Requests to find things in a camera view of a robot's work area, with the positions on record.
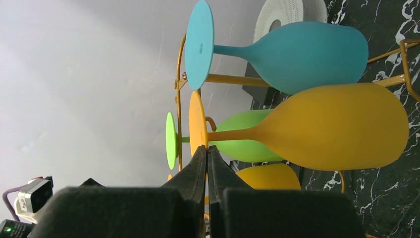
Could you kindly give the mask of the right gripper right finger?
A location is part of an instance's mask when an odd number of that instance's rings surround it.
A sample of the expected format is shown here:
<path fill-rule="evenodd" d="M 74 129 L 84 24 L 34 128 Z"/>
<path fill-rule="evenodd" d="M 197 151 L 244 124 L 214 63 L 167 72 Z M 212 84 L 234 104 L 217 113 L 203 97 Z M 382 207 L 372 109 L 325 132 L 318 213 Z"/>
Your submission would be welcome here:
<path fill-rule="evenodd" d="M 355 208 L 341 193 L 255 190 L 208 150 L 212 238 L 363 238 Z"/>

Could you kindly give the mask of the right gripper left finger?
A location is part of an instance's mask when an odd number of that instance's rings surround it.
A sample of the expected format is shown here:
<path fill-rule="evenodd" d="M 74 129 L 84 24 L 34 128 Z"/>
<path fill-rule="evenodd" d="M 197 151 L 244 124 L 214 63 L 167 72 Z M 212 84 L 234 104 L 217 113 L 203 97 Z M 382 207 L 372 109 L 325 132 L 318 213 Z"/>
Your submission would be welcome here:
<path fill-rule="evenodd" d="M 203 238 L 205 146 L 160 187 L 67 187 L 46 204 L 34 238 Z"/>

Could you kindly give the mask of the blue wine glass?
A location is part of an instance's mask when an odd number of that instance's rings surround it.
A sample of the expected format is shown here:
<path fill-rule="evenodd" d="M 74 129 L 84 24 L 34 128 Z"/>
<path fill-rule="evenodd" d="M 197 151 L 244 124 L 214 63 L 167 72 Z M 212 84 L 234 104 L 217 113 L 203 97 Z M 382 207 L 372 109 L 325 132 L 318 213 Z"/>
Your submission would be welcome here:
<path fill-rule="evenodd" d="M 281 26 L 246 47 L 216 45 L 212 10 L 204 0 L 191 12 L 184 49 L 194 90 L 205 83 L 215 54 L 248 61 L 271 87 L 291 95 L 323 85 L 356 83 L 368 61 L 368 43 L 358 29 L 315 21 Z"/>

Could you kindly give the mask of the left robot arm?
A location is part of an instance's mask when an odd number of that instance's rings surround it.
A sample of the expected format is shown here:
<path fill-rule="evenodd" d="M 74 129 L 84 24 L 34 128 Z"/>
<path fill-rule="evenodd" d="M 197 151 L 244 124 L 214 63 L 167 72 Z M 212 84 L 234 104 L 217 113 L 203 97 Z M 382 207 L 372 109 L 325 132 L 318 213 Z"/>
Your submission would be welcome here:
<path fill-rule="evenodd" d="M 53 178 L 36 177 L 25 185 L 11 188 L 2 194 L 3 202 L 13 219 L 0 223 L 2 238 L 30 238 L 32 229 L 44 214 L 44 206 L 53 195 Z"/>

